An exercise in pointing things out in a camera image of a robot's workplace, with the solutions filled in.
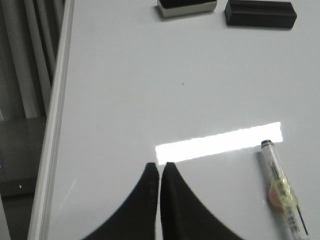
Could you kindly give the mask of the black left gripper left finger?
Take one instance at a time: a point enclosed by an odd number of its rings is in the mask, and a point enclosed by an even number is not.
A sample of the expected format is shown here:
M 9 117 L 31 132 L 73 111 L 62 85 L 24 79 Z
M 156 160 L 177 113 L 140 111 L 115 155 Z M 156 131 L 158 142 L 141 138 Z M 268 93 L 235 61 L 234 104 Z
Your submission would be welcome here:
M 154 240 L 159 172 L 148 162 L 134 189 L 121 206 L 85 240 Z

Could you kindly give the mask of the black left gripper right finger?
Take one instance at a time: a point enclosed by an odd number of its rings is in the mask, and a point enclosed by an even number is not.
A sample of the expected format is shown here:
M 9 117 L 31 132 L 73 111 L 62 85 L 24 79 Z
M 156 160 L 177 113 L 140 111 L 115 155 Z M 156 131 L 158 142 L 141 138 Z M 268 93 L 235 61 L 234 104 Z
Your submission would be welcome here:
M 241 239 L 203 205 L 173 162 L 162 173 L 160 219 L 164 240 Z

